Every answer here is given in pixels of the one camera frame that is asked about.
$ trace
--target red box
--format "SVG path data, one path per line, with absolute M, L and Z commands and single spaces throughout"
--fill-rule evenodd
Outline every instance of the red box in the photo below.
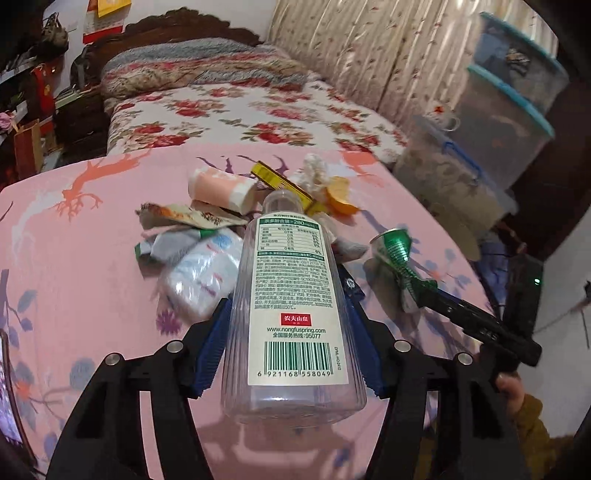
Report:
M 282 313 L 281 324 L 289 327 L 311 327 L 312 315 L 309 313 Z

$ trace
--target curtain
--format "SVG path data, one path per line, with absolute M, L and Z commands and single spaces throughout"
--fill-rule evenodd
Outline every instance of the curtain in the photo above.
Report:
M 408 133 L 432 101 L 454 107 L 482 11 L 556 55 L 556 36 L 523 0 L 279 0 L 269 42 Z

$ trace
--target white packet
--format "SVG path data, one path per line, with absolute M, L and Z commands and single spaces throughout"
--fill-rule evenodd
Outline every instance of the white packet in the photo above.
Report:
M 207 320 L 219 301 L 234 291 L 241 254 L 242 238 L 222 228 L 166 269 L 158 281 L 159 291 L 187 320 Z

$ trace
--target black bag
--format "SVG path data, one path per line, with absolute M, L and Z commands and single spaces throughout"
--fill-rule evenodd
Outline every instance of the black bag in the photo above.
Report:
M 41 32 L 41 41 L 33 53 L 41 61 L 53 60 L 63 55 L 69 48 L 68 32 L 61 26 L 58 13 L 52 14 Z

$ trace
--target plastic bottle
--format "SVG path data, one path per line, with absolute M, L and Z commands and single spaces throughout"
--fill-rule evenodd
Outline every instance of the plastic bottle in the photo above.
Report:
M 299 198 L 272 192 L 246 231 L 223 370 L 225 413 L 292 427 L 366 403 L 335 258 Z

